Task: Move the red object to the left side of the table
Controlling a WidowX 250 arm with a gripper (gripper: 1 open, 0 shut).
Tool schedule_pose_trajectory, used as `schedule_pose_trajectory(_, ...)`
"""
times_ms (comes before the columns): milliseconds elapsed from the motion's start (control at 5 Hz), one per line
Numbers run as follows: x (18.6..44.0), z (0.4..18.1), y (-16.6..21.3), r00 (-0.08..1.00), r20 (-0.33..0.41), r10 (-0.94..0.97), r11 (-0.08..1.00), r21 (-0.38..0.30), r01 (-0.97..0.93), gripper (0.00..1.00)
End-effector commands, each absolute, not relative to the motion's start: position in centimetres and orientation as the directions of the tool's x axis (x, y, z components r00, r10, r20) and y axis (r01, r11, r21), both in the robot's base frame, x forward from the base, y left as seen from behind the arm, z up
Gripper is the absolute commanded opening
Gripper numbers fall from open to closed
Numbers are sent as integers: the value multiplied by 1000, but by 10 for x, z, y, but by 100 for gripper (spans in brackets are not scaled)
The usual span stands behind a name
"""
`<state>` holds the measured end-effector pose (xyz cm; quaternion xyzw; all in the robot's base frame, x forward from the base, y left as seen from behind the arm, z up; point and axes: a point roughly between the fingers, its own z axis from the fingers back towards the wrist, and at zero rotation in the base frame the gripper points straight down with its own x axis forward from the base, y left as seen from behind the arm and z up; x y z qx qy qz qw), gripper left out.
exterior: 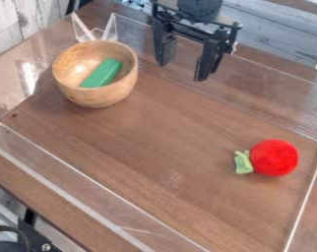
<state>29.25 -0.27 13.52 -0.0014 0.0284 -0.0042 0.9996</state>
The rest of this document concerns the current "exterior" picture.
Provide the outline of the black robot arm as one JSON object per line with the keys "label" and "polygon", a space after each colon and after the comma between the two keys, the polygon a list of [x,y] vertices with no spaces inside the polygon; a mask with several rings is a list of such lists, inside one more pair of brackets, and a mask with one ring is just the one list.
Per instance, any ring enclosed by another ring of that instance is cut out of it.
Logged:
{"label": "black robot arm", "polygon": [[202,44],[195,81],[203,82],[218,70],[225,54],[237,48],[239,20],[220,14],[223,0],[150,0],[155,59],[160,66],[176,57],[178,36]]}

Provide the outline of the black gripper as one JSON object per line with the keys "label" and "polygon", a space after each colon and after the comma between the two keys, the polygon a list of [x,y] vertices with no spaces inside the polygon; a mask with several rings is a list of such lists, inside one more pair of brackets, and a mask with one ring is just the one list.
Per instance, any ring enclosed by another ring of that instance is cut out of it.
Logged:
{"label": "black gripper", "polygon": [[152,26],[155,59],[160,66],[166,66],[175,59],[178,38],[174,27],[186,36],[196,34],[196,40],[211,36],[203,43],[195,72],[195,81],[204,81],[216,71],[225,52],[235,51],[238,31],[243,29],[243,24],[223,14],[223,0],[150,0],[150,2],[152,15],[163,20],[155,19]]}

